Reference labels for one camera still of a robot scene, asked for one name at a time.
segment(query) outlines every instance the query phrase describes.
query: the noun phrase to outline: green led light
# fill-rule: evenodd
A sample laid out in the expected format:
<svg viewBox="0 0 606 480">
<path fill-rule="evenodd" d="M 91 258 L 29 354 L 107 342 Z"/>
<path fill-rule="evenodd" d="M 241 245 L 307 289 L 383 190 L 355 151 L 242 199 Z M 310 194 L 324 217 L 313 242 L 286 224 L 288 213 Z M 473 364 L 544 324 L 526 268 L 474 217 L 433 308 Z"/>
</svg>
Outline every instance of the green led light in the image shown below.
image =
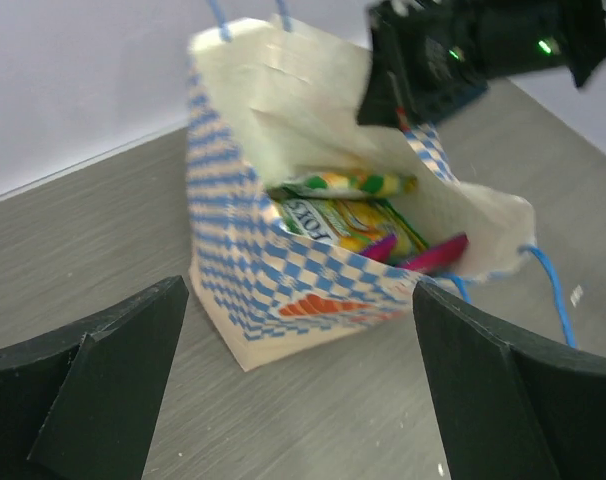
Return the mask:
<svg viewBox="0 0 606 480">
<path fill-rule="evenodd" d="M 552 55 L 552 47 L 550 47 L 547 42 L 545 42 L 544 40 L 540 40 L 539 41 L 539 48 L 541 50 L 543 50 L 543 53 L 545 53 L 546 55 Z"/>
</svg>

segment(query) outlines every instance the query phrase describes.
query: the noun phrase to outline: white wall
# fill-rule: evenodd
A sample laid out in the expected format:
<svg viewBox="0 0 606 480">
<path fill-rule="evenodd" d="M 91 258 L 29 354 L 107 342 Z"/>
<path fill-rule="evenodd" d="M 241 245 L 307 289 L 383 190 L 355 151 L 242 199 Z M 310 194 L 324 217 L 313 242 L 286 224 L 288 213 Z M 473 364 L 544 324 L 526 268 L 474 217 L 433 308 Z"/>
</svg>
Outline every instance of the white wall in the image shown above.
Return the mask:
<svg viewBox="0 0 606 480">
<path fill-rule="evenodd" d="M 574 88 L 567 70 L 527 75 L 513 81 L 606 154 L 606 64 L 580 91 Z"/>
<path fill-rule="evenodd" d="M 219 0 L 228 19 L 273 0 Z M 290 0 L 352 37 L 367 0 Z M 206 0 L 0 0 L 0 195 L 186 120 L 186 46 Z"/>
</svg>

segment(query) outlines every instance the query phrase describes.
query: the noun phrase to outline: orange logo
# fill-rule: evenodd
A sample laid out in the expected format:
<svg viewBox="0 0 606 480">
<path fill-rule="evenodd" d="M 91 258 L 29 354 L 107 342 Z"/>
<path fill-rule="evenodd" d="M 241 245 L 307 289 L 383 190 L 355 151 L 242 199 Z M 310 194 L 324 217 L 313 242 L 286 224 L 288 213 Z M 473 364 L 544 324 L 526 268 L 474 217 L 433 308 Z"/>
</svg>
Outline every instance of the orange logo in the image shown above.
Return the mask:
<svg viewBox="0 0 606 480">
<path fill-rule="evenodd" d="M 331 313 L 353 312 L 365 308 L 373 308 L 373 305 L 357 302 L 342 302 L 328 300 L 318 295 L 308 294 L 297 302 L 290 303 L 279 308 L 281 317 L 309 317 L 312 315 L 327 315 Z"/>
</svg>

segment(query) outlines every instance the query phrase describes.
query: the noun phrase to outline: blue checkered pattern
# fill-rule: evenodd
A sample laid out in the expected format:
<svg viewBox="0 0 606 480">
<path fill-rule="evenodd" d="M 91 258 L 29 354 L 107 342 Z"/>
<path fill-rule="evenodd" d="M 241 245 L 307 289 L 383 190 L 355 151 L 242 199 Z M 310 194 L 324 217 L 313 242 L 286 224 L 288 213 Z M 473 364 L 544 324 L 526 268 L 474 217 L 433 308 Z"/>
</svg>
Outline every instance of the blue checkered pattern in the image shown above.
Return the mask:
<svg viewBox="0 0 606 480">
<path fill-rule="evenodd" d="M 336 326 L 364 329 L 408 311 L 421 276 L 287 232 L 233 132 L 210 105 L 194 66 L 189 88 L 187 192 L 197 291 L 212 298 L 249 341 Z M 408 142 L 437 176 L 455 181 L 433 127 L 417 128 Z M 397 284 L 408 295 L 390 293 L 389 286 Z M 279 313 L 307 294 L 371 307 L 295 317 Z"/>
</svg>

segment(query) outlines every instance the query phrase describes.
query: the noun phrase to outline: blue and white checkered bag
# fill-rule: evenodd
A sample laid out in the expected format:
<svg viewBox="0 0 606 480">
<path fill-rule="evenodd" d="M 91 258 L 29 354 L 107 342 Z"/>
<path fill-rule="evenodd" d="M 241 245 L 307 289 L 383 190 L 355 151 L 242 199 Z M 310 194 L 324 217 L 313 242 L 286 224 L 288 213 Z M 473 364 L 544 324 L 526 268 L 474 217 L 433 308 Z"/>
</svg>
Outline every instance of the blue and white checkered bag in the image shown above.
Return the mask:
<svg viewBox="0 0 606 480">
<path fill-rule="evenodd" d="M 245 370 L 410 314 L 422 278 L 289 233 L 265 188 L 302 167 L 414 174 L 417 191 L 395 206 L 428 242 L 467 233 L 458 276 L 485 281 L 522 264 L 529 203 L 457 181 L 432 126 L 407 138 L 357 126 L 366 49 L 284 10 L 272 22 L 218 18 L 189 49 L 190 276 Z"/>
</svg>

